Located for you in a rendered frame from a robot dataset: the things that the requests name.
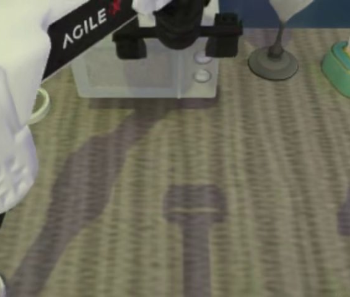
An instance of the blue background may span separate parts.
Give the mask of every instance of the blue background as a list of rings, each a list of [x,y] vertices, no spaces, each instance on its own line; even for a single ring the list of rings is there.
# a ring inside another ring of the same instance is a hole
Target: blue background
[[[220,0],[222,12],[236,12],[244,27],[275,28],[278,17],[268,0]],[[289,21],[294,28],[350,28],[350,0],[314,0]]]

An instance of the green tissue box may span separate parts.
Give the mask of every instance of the green tissue box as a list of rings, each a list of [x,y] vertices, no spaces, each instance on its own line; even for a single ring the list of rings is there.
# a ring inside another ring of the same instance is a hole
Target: green tissue box
[[[345,97],[350,98],[350,57],[344,51],[348,42],[333,45],[322,61],[322,71],[332,85]]]

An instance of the red x logo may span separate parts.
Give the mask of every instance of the red x logo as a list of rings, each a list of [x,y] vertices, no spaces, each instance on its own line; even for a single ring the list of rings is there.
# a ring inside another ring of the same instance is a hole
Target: red x logo
[[[108,13],[111,15],[115,15],[120,10],[121,10],[121,0],[113,0],[110,8],[108,9]]]

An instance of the lamp base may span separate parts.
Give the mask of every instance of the lamp base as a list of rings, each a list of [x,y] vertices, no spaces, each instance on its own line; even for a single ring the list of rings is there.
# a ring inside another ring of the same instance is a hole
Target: lamp base
[[[254,74],[268,80],[286,80],[297,73],[299,62],[293,54],[284,51],[279,59],[271,59],[268,49],[259,48],[250,55],[248,65]]]

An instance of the microwave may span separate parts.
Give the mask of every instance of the microwave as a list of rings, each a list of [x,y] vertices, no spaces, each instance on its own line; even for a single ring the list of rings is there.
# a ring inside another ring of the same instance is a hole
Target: microwave
[[[205,7],[202,24],[213,25],[218,0]],[[138,15],[141,27],[155,25],[153,16]],[[207,38],[180,51],[158,39],[145,39],[147,58],[120,60],[112,35],[71,63],[81,98],[214,98],[219,60],[204,55]]]

